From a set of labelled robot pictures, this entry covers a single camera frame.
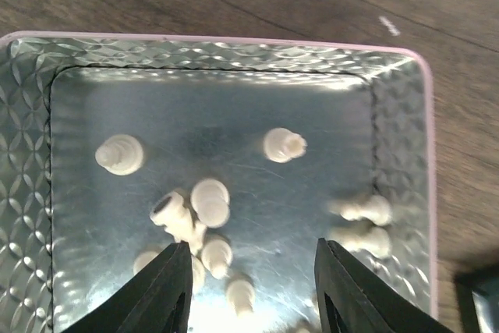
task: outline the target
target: wooden surface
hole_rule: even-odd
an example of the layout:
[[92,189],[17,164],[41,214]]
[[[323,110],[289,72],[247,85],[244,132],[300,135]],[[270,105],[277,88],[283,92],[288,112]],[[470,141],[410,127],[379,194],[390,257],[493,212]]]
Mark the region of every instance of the wooden surface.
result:
[[434,72],[440,317],[461,330],[453,274],[499,260],[498,0],[0,0],[0,34],[15,30],[288,38],[419,52]]

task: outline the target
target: metal tray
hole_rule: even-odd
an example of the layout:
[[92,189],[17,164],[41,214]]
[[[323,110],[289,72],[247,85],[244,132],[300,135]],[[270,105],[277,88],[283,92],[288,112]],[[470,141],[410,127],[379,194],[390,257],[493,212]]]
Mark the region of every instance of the metal tray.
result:
[[[395,207],[390,259],[359,258],[436,314],[434,152],[426,63],[394,48],[299,41],[24,33],[0,43],[0,331],[62,331],[170,238],[148,212],[207,176],[228,186],[232,270],[257,288],[253,332],[318,325],[317,238],[348,222],[332,200],[377,192]],[[305,157],[267,161],[284,126]],[[94,152],[138,136],[148,162],[118,177]],[[223,282],[207,279],[194,332],[233,332]]]

